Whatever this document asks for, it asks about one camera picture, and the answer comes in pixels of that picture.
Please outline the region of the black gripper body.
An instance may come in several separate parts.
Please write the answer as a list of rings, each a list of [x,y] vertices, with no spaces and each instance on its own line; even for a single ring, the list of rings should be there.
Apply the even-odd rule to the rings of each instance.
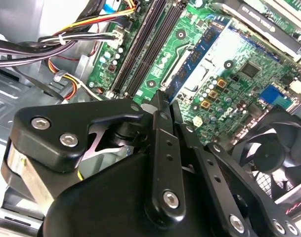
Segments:
[[[44,237],[214,237],[195,172],[184,170],[185,213],[178,219],[151,210],[144,155],[129,158],[68,188],[44,219]]]

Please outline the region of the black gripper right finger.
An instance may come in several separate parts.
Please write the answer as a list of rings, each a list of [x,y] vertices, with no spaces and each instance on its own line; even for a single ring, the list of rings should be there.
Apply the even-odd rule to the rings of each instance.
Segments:
[[[181,140],[182,159],[191,164],[202,189],[215,237],[300,237],[294,221],[216,143],[205,148],[184,123],[177,101],[170,105]]]

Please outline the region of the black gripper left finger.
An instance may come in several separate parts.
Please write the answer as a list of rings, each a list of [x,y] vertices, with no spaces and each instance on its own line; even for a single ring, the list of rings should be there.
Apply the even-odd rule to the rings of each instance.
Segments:
[[[173,134],[170,104],[158,91],[141,107],[131,99],[26,107],[13,118],[2,172],[10,186],[31,196],[44,215],[70,187],[84,197],[93,193],[79,181],[82,160],[100,143],[129,145],[137,153],[105,169],[108,179],[124,181],[146,163],[147,216],[156,223],[175,224],[186,213],[179,141]]]

